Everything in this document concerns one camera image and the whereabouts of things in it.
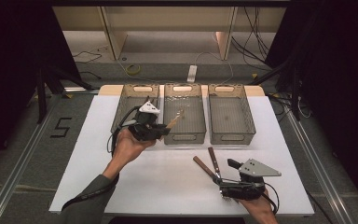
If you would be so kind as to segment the black curtain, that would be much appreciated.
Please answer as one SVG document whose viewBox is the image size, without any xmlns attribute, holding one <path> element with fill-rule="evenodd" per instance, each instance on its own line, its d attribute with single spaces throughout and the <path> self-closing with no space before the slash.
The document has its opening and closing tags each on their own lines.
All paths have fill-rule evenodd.
<svg viewBox="0 0 358 224">
<path fill-rule="evenodd" d="M 267 64 L 286 60 L 358 189 L 358 0 L 289 0 Z"/>
<path fill-rule="evenodd" d="M 0 150 L 42 74 L 55 91 L 59 78 L 80 79 L 53 7 L 38 0 L 0 0 Z"/>
</svg>

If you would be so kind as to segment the translucent grey plastic basket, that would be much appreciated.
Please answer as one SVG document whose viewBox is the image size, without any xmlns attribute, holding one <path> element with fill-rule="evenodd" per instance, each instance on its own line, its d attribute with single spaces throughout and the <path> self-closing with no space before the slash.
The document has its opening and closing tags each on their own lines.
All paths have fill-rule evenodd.
<svg viewBox="0 0 358 224">
<path fill-rule="evenodd" d="M 149 101 L 155 99 L 154 106 L 158 106 L 159 85 L 157 84 L 126 84 L 120 95 L 117 112 L 111 127 L 112 146 L 117 143 L 118 133 L 129 126 L 134 118 L 137 109 L 145 103 L 145 98 L 149 96 Z"/>
<path fill-rule="evenodd" d="M 184 114 L 164 137 L 166 145 L 203 144 L 206 124 L 200 84 L 164 85 L 163 122 L 168 125 L 177 111 Z"/>
<path fill-rule="evenodd" d="M 209 116 L 213 145 L 249 145 L 256 128 L 242 84 L 209 84 Z"/>
</svg>

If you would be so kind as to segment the long aluminium floor rail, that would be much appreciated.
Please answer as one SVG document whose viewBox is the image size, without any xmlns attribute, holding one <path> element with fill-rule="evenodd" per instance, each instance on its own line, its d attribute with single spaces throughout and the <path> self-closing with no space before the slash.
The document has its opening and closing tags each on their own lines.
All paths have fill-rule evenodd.
<svg viewBox="0 0 358 224">
<path fill-rule="evenodd" d="M 339 224 L 353 224 L 351 215 L 340 197 L 336 187 L 334 186 L 330 176 L 326 172 L 322 161 L 320 160 L 313 144 L 311 143 L 304 127 L 293 115 L 293 112 L 289 109 L 288 106 L 284 108 L 287 118 L 291 123 L 292 128 L 294 129 L 296 136 L 305 151 L 305 154 L 310 162 L 312 170 L 314 171 L 321 187 L 324 192 L 324 195 L 329 202 L 336 219 Z"/>
<path fill-rule="evenodd" d="M 48 126 L 54 108 L 60 100 L 60 95 L 52 95 L 48 100 L 46 115 L 36 124 L 27 145 L 24 147 L 21 155 L 16 160 L 15 166 L 10 170 L 6 181 L 0 187 L 0 218 L 3 215 L 15 188 L 18 186 L 21 176 L 29 163 L 29 160 L 32 158 L 34 151 L 36 150 L 37 145 L 39 144 L 40 139 Z"/>
</svg>

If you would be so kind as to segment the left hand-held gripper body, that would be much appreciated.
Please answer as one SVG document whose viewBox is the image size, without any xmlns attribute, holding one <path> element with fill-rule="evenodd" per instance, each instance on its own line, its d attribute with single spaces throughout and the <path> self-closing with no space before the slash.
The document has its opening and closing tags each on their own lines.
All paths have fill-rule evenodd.
<svg viewBox="0 0 358 224">
<path fill-rule="evenodd" d="M 160 110 L 150 101 L 141 105 L 131 120 L 129 130 L 139 141 L 157 140 L 161 137 L 161 131 L 156 123 Z"/>
</svg>

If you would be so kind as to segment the white power strip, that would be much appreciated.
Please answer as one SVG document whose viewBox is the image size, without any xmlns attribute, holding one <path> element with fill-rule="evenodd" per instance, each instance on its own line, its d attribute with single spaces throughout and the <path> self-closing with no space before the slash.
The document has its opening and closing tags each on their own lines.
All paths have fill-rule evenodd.
<svg viewBox="0 0 358 224">
<path fill-rule="evenodd" d="M 196 65 L 190 65 L 188 75 L 187 75 L 187 82 L 188 83 L 194 83 L 196 74 L 197 74 L 197 66 Z"/>
</svg>

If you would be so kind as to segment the small whisk with wooden handle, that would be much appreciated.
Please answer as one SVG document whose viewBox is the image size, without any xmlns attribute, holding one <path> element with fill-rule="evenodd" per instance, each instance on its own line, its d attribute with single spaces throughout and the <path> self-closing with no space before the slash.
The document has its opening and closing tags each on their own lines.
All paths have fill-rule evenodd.
<svg viewBox="0 0 358 224">
<path fill-rule="evenodd" d="M 170 121 L 170 123 L 166 126 L 166 128 L 171 129 L 183 114 L 184 114 L 184 109 L 178 110 L 175 118 Z"/>
</svg>

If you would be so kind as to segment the short aluminium rail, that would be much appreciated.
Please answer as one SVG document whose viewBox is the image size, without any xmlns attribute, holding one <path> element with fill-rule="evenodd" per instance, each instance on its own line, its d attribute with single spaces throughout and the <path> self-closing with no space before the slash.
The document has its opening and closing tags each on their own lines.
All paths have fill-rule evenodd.
<svg viewBox="0 0 358 224">
<path fill-rule="evenodd" d="M 63 90 L 65 94 L 99 94 L 99 90 L 87 90 L 82 87 L 65 87 Z"/>
</svg>

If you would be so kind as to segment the black tripod stand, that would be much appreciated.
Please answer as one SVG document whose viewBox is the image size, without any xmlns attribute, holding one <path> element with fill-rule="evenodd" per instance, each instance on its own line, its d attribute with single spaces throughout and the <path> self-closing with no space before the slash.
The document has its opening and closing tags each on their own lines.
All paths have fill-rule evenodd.
<svg viewBox="0 0 358 224">
<path fill-rule="evenodd" d="M 296 60 L 288 59 L 281 65 L 267 72 L 264 76 L 250 82 L 250 85 L 259 85 L 272 77 L 279 76 L 275 88 L 278 92 L 290 91 L 290 106 L 292 109 L 292 113 L 297 120 L 300 120 L 298 109 L 300 81 L 298 72 L 299 70 L 297 69 Z"/>
<path fill-rule="evenodd" d="M 57 66 L 42 66 L 36 73 L 36 89 L 39 108 L 38 123 L 41 123 L 48 113 L 45 87 L 48 87 L 53 94 L 64 95 L 67 93 L 67 90 L 61 83 L 61 78 L 67 79 L 87 91 L 95 90 L 93 86 L 84 82 L 80 77 L 75 77 Z"/>
</svg>

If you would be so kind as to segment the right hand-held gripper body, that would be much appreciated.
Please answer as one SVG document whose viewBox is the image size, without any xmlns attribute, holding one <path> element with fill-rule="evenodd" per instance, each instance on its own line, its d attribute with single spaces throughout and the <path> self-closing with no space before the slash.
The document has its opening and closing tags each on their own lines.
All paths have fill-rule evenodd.
<svg viewBox="0 0 358 224">
<path fill-rule="evenodd" d="M 242 200 L 258 199 L 265 190 L 264 176 L 282 175 L 281 172 L 254 159 L 243 162 L 243 166 L 238 171 L 241 180 L 225 182 L 226 185 L 220 188 L 223 196 Z"/>
</svg>

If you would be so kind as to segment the person's right hand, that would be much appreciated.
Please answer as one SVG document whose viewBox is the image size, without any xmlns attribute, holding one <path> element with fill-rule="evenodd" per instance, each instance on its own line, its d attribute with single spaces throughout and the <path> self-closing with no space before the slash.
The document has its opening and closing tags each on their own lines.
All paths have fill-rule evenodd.
<svg viewBox="0 0 358 224">
<path fill-rule="evenodd" d="M 264 221 L 275 218 L 269 201 L 264 197 L 251 201 L 239 200 L 239 203 L 242 204 L 249 214 L 257 220 Z"/>
</svg>

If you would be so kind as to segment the person's left hand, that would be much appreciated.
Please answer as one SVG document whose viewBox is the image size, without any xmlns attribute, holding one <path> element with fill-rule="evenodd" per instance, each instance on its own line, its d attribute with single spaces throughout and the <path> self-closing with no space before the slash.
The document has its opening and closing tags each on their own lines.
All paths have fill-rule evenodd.
<svg viewBox="0 0 358 224">
<path fill-rule="evenodd" d="M 113 162 L 123 167 L 135 160 L 145 149 L 155 144 L 155 140 L 138 141 L 128 129 L 125 129 L 118 135 Z"/>
</svg>

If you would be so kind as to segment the beige wooden shelf unit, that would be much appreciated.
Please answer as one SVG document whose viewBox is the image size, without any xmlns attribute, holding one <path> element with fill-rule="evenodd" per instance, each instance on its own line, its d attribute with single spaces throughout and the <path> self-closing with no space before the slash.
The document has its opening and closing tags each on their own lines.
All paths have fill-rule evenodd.
<svg viewBox="0 0 358 224">
<path fill-rule="evenodd" d="M 249 32 L 251 21 L 263 33 L 280 28 L 284 7 L 55 7 L 64 31 L 103 31 L 117 59 L 129 31 L 216 32 L 220 56 L 228 57 L 232 34 Z"/>
</svg>

